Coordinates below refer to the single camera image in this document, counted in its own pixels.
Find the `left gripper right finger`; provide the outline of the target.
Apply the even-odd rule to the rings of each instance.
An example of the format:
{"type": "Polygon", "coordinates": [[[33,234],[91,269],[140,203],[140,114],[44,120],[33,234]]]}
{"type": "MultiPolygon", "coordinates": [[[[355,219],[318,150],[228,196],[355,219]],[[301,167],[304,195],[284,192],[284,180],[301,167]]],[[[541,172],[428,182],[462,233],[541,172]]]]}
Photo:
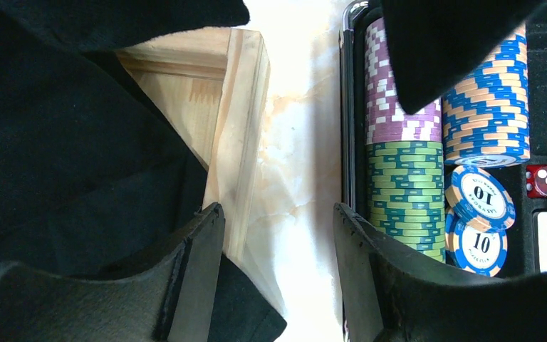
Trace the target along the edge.
{"type": "Polygon", "coordinates": [[[436,261],[334,206],[351,341],[547,341],[547,273],[498,279],[436,261]]]}

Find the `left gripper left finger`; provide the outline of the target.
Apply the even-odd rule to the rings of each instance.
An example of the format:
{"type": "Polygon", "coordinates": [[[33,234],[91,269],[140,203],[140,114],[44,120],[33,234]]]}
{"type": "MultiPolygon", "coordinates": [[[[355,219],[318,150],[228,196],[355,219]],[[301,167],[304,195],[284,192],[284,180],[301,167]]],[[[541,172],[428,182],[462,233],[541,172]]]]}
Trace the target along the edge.
{"type": "Polygon", "coordinates": [[[225,221],[212,203],[91,277],[0,263],[0,341],[206,341],[225,221]]]}

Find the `black aluminium poker case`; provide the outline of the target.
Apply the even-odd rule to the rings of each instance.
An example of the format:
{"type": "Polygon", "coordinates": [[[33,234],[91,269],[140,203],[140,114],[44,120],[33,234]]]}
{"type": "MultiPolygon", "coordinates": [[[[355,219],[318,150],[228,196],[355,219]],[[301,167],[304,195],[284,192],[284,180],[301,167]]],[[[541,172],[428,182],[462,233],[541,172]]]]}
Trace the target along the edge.
{"type": "MultiPolygon", "coordinates": [[[[340,30],[341,132],[343,137],[343,200],[367,221],[367,157],[365,149],[365,30],[382,11],[378,1],[353,1],[345,9],[340,30]]],[[[547,164],[547,3],[528,23],[529,85],[533,149],[531,164],[547,164]]],[[[524,165],[495,169],[516,201],[517,222],[509,231],[508,259],[495,278],[540,274],[533,213],[547,210],[547,199],[526,195],[524,165]]]]}

